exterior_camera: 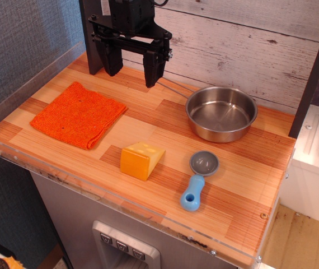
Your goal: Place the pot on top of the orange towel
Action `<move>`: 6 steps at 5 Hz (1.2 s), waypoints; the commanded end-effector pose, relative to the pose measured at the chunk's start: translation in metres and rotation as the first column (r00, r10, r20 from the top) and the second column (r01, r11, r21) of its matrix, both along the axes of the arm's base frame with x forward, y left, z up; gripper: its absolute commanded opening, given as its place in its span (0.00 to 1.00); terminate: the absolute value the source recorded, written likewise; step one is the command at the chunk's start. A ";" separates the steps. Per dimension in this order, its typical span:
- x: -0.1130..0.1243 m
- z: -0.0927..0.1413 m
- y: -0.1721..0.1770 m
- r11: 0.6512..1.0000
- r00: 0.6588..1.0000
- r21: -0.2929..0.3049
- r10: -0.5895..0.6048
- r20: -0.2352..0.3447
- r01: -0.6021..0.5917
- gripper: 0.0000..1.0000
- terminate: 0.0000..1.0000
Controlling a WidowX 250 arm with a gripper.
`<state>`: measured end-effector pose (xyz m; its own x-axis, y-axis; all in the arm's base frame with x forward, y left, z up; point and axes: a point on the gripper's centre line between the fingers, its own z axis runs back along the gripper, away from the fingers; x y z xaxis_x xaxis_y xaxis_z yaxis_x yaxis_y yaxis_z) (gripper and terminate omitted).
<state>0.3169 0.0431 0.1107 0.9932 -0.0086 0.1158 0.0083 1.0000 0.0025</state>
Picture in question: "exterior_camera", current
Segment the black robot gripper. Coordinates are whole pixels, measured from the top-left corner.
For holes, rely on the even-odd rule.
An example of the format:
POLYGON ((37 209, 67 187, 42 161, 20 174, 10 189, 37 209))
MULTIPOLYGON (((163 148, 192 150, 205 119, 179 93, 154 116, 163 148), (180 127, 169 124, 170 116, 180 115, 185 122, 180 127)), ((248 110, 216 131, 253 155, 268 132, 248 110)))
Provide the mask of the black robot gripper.
POLYGON ((167 1, 102 1, 108 12, 92 15, 93 41, 106 73, 115 76, 123 67, 122 51, 143 55, 146 86, 163 76, 165 61, 172 58, 172 34, 154 21, 155 7, 167 1))

